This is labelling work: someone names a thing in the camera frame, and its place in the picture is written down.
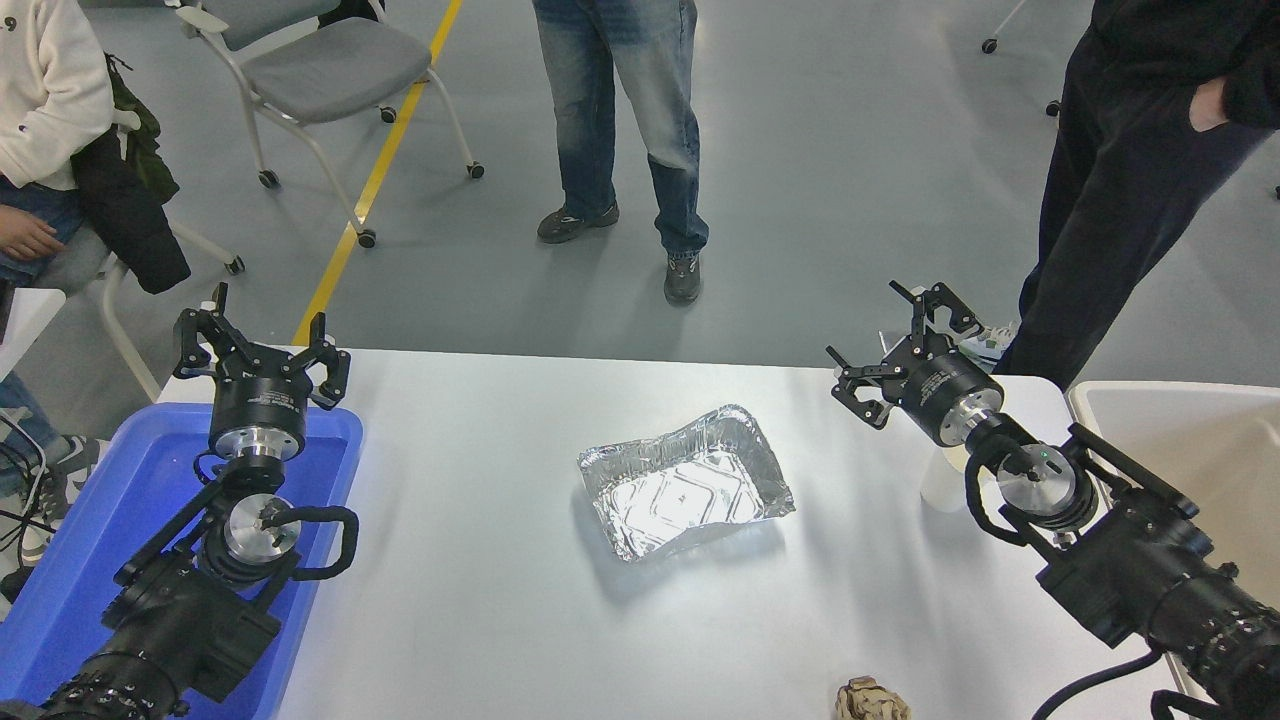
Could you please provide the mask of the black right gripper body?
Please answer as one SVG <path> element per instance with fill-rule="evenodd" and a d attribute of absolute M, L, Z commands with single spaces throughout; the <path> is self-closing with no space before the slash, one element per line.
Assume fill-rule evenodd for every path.
<path fill-rule="evenodd" d="M 896 404 L 940 447 L 966 443 L 1004 406 L 1004 388 L 961 354 L 925 360 L 908 373 Z"/>

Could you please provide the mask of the standing person's hand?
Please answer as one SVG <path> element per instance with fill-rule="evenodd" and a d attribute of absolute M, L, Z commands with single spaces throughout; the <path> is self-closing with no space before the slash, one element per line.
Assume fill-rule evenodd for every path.
<path fill-rule="evenodd" d="M 1188 122 L 1197 133 L 1203 133 L 1229 123 L 1224 92 L 1226 77 L 1220 76 L 1199 85 L 1190 100 Z"/>

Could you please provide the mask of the seated person's hand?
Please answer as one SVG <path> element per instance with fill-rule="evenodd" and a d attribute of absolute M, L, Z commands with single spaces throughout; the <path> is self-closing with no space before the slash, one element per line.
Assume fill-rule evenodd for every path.
<path fill-rule="evenodd" d="M 1 205 L 1 251 L 19 263 L 49 259 L 65 249 L 58 232 L 35 214 Z"/>

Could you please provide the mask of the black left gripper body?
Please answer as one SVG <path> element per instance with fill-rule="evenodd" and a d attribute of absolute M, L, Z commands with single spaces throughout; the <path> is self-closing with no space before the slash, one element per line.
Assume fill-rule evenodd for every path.
<path fill-rule="evenodd" d="M 212 377 L 215 400 L 209 432 L 211 437 L 253 427 L 305 437 L 310 396 L 310 379 L 305 374 L 255 375 L 219 363 L 214 366 Z"/>

